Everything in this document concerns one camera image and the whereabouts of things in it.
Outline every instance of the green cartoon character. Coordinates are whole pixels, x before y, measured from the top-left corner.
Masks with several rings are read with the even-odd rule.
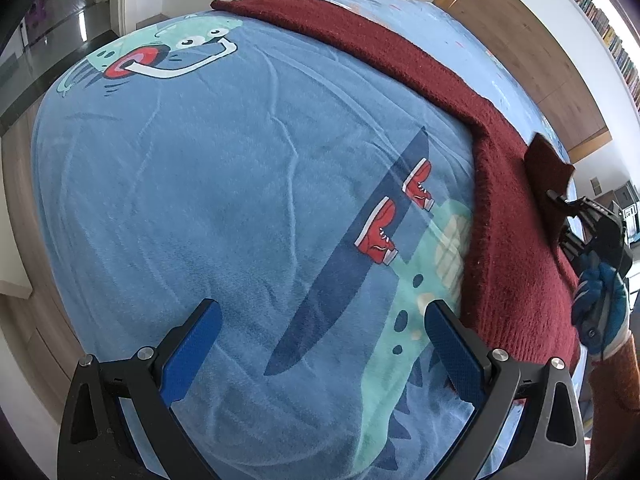
[[[391,257],[384,262],[398,276],[398,286],[362,376],[362,425],[353,459],[354,474],[376,460],[388,446],[391,424],[399,424],[391,420],[393,411],[405,394],[416,361],[429,343],[424,330],[427,305],[443,299],[459,315],[471,211],[460,202],[447,200],[442,205],[433,204],[430,213],[433,217],[411,258],[405,261],[401,248],[394,247]]]
[[[190,14],[164,27],[159,23],[141,28],[95,50],[78,62],[65,74],[57,90],[64,95],[80,80],[95,76],[96,71],[99,73],[94,80],[120,79],[133,74],[169,79],[188,74],[234,53],[238,46],[225,36],[241,25],[241,20],[224,16]],[[206,43],[218,43],[223,50],[188,66],[174,69],[157,67],[170,53]]]

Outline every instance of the blue blanket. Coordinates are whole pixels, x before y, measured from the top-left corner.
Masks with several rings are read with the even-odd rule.
[[[540,131],[568,159],[445,13],[331,1],[413,41],[526,141]],[[473,175],[466,127],[413,91],[224,12],[98,49],[49,90],[33,137],[52,272],[87,352],[126,358],[202,298],[222,306],[220,336],[173,409],[223,480],[428,475],[472,412],[446,386],[422,315],[434,298],[458,311]]]

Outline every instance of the cartoon print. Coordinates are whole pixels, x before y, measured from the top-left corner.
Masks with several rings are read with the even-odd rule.
[[[422,158],[402,183],[402,192],[413,200],[420,209],[431,210],[434,204],[431,193],[422,183],[431,173],[431,163]],[[395,244],[385,235],[383,228],[388,226],[396,214],[396,204],[385,196],[371,212],[355,241],[361,253],[369,256],[377,264],[389,265],[398,254]]]
[[[415,165],[415,168],[412,169],[412,172],[402,183],[402,191],[405,195],[413,200],[418,207],[427,211],[431,210],[434,201],[431,198],[431,193],[422,187],[422,183],[427,180],[430,173],[431,163],[426,158],[423,158]]]
[[[396,205],[385,196],[371,212],[355,241],[358,250],[377,264],[388,265],[398,254],[396,246],[383,231],[384,227],[391,224],[395,214]]]
[[[429,342],[424,311],[436,298],[446,300],[456,314],[459,311],[471,212],[455,200],[435,203],[425,186],[431,171],[423,127],[336,245],[264,371],[265,376],[277,375],[297,364],[347,309],[372,268],[398,277],[380,338],[362,375],[362,423],[352,474],[371,465],[398,469],[393,440],[411,435],[395,412],[408,414],[407,388],[422,387],[419,357]],[[424,215],[428,227],[413,254],[403,255],[393,236],[410,207]]]
[[[421,191],[416,196],[418,202],[411,199],[402,190],[403,183],[407,182],[406,190],[411,191],[414,186],[409,186],[409,175],[414,173],[418,184],[416,179],[426,178],[422,160],[428,158],[429,139],[423,127],[382,177],[316,276],[273,349],[264,370],[266,376],[281,374],[299,362],[347,309],[371,267],[394,259],[393,234],[412,203],[419,202],[420,207],[422,196],[427,201]]]
[[[224,16],[190,14],[164,27],[159,23],[141,28],[95,50],[78,62],[65,74],[57,90],[64,96],[73,85],[90,75],[94,78],[89,84],[102,78],[119,80],[136,73],[168,79],[193,72],[234,53],[238,46],[225,36],[230,30],[241,25],[241,20]],[[223,50],[189,66],[175,69],[157,67],[167,56],[175,57],[173,53],[209,43],[217,43]]]
[[[361,434],[352,474],[372,464],[389,470],[398,468],[392,439],[411,437],[396,419],[394,410],[409,413],[407,384],[422,386],[419,357],[429,343],[424,311],[431,301],[440,298],[459,314],[471,211],[460,202],[447,200],[442,206],[435,205],[432,213],[433,218],[411,258],[405,261],[402,251],[396,248],[398,255],[389,264],[398,276],[398,286],[362,376]]]

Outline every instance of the person's arm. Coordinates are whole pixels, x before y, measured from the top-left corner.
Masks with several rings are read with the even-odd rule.
[[[602,288],[611,291],[609,321],[601,345],[587,347],[594,369],[589,376],[593,393],[593,435],[589,480],[601,471],[640,422],[640,374],[636,346],[629,330],[626,288],[615,269],[601,263],[585,270],[578,282],[572,308],[572,323],[578,324],[596,303]]]
[[[589,384],[593,393],[593,434],[587,478],[591,480],[640,423],[640,374],[633,336],[615,354],[595,364]]]

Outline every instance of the cartoon eye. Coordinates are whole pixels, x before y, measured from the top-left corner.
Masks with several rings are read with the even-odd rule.
[[[229,29],[228,28],[212,28],[209,31],[209,35],[212,38],[222,38],[222,36],[225,36],[228,33],[229,33]]]
[[[206,40],[202,36],[189,36],[188,38],[183,38],[180,40],[175,47],[177,49],[187,48],[190,46],[198,46],[205,42]]]

